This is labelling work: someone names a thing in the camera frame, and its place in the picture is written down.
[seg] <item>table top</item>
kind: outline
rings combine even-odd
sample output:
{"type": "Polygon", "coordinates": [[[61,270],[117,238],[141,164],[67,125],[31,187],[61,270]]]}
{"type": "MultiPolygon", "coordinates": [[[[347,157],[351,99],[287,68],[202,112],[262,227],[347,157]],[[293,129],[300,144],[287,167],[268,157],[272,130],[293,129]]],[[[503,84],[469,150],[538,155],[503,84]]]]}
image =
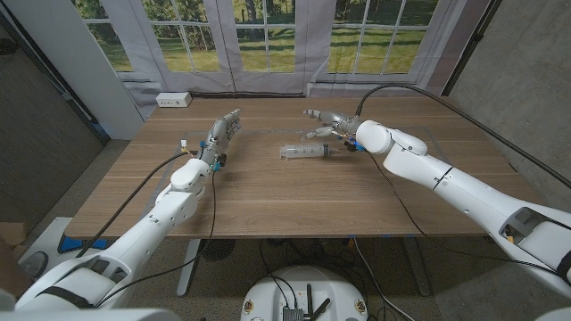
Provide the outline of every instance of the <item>table top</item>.
{"type": "MultiPolygon", "coordinates": [[[[340,152],[329,158],[279,158],[279,147],[296,144],[302,132],[319,126],[306,109],[352,115],[360,99],[193,100],[181,109],[157,109],[89,196],[65,233],[88,238],[103,226],[146,175],[178,153],[181,139],[198,149],[216,119],[241,108],[242,129],[227,150],[228,163],[215,176],[217,213],[213,237],[347,237],[420,235],[374,162],[364,152],[348,152],[343,141],[328,138],[340,152]]],[[[424,97],[369,98],[362,119],[422,139],[428,153],[486,184],[530,202],[539,195],[508,164],[485,134],[468,121],[424,97]]],[[[379,164],[384,155],[377,155],[379,164]]],[[[187,157],[158,171],[103,234],[119,237],[154,205],[156,195],[187,157]]],[[[469,218],[431,190],[388,171],[410,214],[428,235],[483,235],[469,218]]],[[[211,230],[212,192],[206,184],[193,217],[169,237],[206,238],[211,230]]]]}

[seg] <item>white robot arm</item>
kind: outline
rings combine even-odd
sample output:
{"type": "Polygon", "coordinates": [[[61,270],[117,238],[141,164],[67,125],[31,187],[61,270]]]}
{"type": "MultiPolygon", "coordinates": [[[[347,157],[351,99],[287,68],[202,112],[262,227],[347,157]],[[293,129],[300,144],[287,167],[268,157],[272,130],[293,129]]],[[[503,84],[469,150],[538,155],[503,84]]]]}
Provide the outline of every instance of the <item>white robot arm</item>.
{"type": "Polygon", "coordinates": [[[107,250],[70,259],[54,267],[18,300],[16,310],[75,310],[127,305],[135,287],[98,303],[122,286],[137,280],[167,233],[191,218],[204,193],[203,181],[224,161],[222,153],[240,128],[240,110],[214,123],[197,158],[172,174],[154,208],[107,250]]]}
{"type": "Polygon", "coordinates": [[[571,214],[521,201],[426,154],[420,139],[373,121],[349,119],[330,111],[305,111],[325,122],[327,132],[355,136],[371,153],[388,153],[383,165],[397,176],[432,189],[473,219],[514,260],[547,268],[523,266],[532,276],[571,298],[571,214]]]}

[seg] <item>gray wall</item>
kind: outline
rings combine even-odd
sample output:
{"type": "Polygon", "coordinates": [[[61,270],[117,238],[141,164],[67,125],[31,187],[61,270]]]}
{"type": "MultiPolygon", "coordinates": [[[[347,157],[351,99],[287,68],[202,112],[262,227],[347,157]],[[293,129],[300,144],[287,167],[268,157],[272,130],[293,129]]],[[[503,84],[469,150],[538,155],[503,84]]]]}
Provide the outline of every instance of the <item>gray wall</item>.
{"type": "Polygon", "coordinates": [[[113,139],[133,139],[143,118],[69,0],[5,0],[113,139]]]}
{"type": "Polygon", "coordinates": [[[21,49],[0,55],[0,221],[30,231],[102,149],[21,49]]]}
{"type": "MultiPolygon", "coordinates": [[[[451,97],[571,179],[569,80],[571,1],[503,0],[451,97]]],[[[503,145],[501,150],[550,206],[571,211],[571,190],[503,145]]]]}

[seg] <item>power strip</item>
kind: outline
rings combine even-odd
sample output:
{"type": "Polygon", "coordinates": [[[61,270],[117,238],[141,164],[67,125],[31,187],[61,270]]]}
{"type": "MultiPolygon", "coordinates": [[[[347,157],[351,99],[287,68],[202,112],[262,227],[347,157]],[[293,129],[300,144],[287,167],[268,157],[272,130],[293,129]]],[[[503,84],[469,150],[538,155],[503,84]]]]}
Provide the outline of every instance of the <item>power strip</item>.
{"type": "Polygon", "coordinates": [[[156,100],[160,107],[187,107],[193,97],[189,93],[160,93],[156,100]]]}

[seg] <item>syringe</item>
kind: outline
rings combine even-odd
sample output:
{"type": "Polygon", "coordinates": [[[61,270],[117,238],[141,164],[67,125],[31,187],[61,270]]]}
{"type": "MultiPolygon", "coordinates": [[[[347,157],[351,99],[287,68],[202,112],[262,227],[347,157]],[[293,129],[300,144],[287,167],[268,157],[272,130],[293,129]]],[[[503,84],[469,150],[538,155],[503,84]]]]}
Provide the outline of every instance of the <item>syringe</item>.
{"type": "Polygon", "coordinates": [[[329,144],[287,144],[279,148],[280,158],[327,157],[338,149],[329,144]]]}

